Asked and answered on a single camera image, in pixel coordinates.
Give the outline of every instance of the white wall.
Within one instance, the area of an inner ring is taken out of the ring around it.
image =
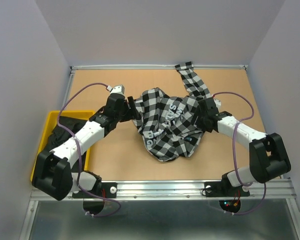
[[[71,66],[248,64],[284,0],[36,0]]]
[[[286,0],[248,66],[268,132],[283,137],[300,205],[300,0]]]
[[[34,0],[0,0],[0,240],[19,239],[47,112],[69,66]]]

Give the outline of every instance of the checkered shirt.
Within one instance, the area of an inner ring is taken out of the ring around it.
[[[179,156],[190,157],[194,153],[204,134],[195,125],[198,100],[211,97],[207,86],[194,72],[192,62],[176,65],[175,69],[189,96],[168,96],[160,88],[153,88],[135,100],[141,119],[133,123],[148,152],[161,162],[173,161]]]

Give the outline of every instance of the wooden board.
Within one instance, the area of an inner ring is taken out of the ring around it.
[[[248,82],[246,72],[240,69],[197,69],[211,93],[233,91],[244,95],[255,108],[253,119],[245,123],[264,131],[261,117]],[[180,75],[173,69],[118,69],[77,70],[70,96],[84,86],[103,82],[114,87],[123,84],[125,96],[138,98],[145,90],[159,87],[169,96],[184,97]],[[78,95],[67,110],[98,110],[106,104],[109,92],[102,86],[91,86]],[[242,99],[233,95],[218,95],[222,111],[232,113],[237,119],[247,117],[251,109]],[[238,166],[249,164],[248,151],[237,144]],[[134,124],[118,123],[106,138],[96,143],[90,154],[89,170],[103,180],[210,180],[234,169],[232,140],[222,134],[206,132],[199,147],[190,158],[179,157],[172,162],[159,162],[147,152],[141,135]]]

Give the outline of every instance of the aluminum frame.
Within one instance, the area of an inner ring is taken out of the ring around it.
[[[168,181],[102,181],[116,182],[118,201],[176,201],[176,200],[231,200],[233,197],[206,197],[202,190],[211,180],[168,180]],[[290,179],[274,179],[267,182],[266,199],[294,199],[296,192]],[[264,194],[264,185],[254,183],[250,187],[250,196],[241,199],[261,199]],[[46,193],[34,189],[30,196],[31,201],[55,201]],[[62,201],[101,201],[95,198],[73,198],[69,193]]]
[[[70,72],[69,81],[68,81],[68,84],[66,85],[66,90],[65,90],[62,106],[64,106],[69,99],[69,94],[71,91],[72,83],[74,82],[75,73],[76,73],[75,70],[71,70],[71,72]]]
[[[31,201],[29,202],[28,209],[26,211],[25,219],[23,222],[20,240],[28,240],[30,238],[32,226],[35,221],[36,212],[38,208],[38,201]]]
[[[244,69],[248,65],[193,65],[194,69]],[[175,65],[164,64],[108,64],[90,66],[72,66],[72,70],[110,70],[110,69],[175,69]]]
[[[288,205],[293,225],[296,231],[298,238],[300,239],[300,211],[295,199],[287,199],[286,203]]]

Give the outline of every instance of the purple cable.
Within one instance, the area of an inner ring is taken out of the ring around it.
[[[236,93],[236,92],[232,92],[232,91],[221,91],[221,92],[217,92],[215,94],[212,95],[212,97],[214,98],[216,95],[220,95],[220,94],[232,94],[232,95],[236,95],[240,98],[242,98],[243,100],[245,100],[250,108],[251,108],[251,115],[248,116],[248,117],[244,117],[244,118],[241,118],[234,126],[234,130],[233,130],[233,136],[232,136],[232,155],[233,155],[233,164],[234,164],[234,171],[235,171],[235,175],[236,177],[238,178],[238,181],[239,183],[242,185],[242,186],[245,186],[245,187],[250,187],[252,185],[252,183],[248,183],[248,184],[244,184],[241,179],[240,179],[240,176],[239,176],[239,172],[238,172],[238,165],[237,165],[237,155],[236,155],[236,137],[237,137],[237,130],[238,130],[238,127],[240,125],[240,123],[242,121],[245,121],[245,120],[249,120],[249,119],[252,119],[255,115],[255,109],[254,109],[254,106],[251,104],[251,102],[246,99],[244,96],[242,96],[241,94],[239,93]],[[264,184],[264,193],[263,193],[263,196],[262,196],[262,199],[260,201],[260,203],[253,209],[249,210],[249,211],[246,211],[246,212],[242,212],[242,213],[235,213],[235,215],[245,215],[245,214],[249,214],[253,211],[255,211],[256,209],[258,209],[262,203],[263,203],[263,200],[265,199],[266,197],[266,192],[267,192],[267,186],[266,184]]]
[[[101,199],[101,200],[104,200],[104,201],[109,201],[109,202],[113,202],[113,203],[116,203],[118,204],[118,208],[109,213],[109,214],[106,214],[106,215],[102,215],[102,216],[98,216],[98,215],[93,215],[93,217],[107,217],[107,216],[110,216],[110,215],[113,215],[115,214],[116,212],[118,212],[120,209],[121,209],[121,203],[117,200],[114,200],[114,199],[110,199],[110,198],[106,198],[106,197],[101,197],[101,196],[97,196],[95,194],[92,194],[91,192],[88,192],[87,190],[85,190],[84,188],[82,188],[80,185],[79,185],[79,180],[80,180],[80,175],[81,175],[81,169],[82,169],[82,154],[81,154],[81,149],[80,149],[80,143],[79,141],[76,139],[76,135],[69,129],[67,128],[66,126],[60,124],[59,122],[59,119],[60,119],[60,116],[61,116],[61,113],[63,112],[63,110],[65,110],[65,108],[67,107],[67,105],[76,97],[78,96],[83,90],[87,89],[88,87],[91,87],[91,86],[94,86],[94,85],[102,85],[102,86],[105,86],[106,88],[108,87],[107,84],[104,84],[104,83],[101,83],[101,82],[95,82],[95,83],[91,83],[91,84],[88,84],[87,86],[83,87],[82,89],[80,89],[76,94],[74,94],[65,104],[64,106],[61,108],[59,114],[58,114],[58,117],[57,117],[57,121],[56,121],[56,124],[60,127],[60,128],[63,128],[64,130],[66,130],[74,139],[75,141],[75,144],[76,144],[76,149],[77,149],[77,153],[78,153],[78,158],[79,158],[79,171],[78,171],[78,176],[77,176],[77,179],[76,179],[76,183],[79,187],[79,189],[81,191],[83,191],[84,193],[92,196],[93,198],[96,198],[96,199]]]

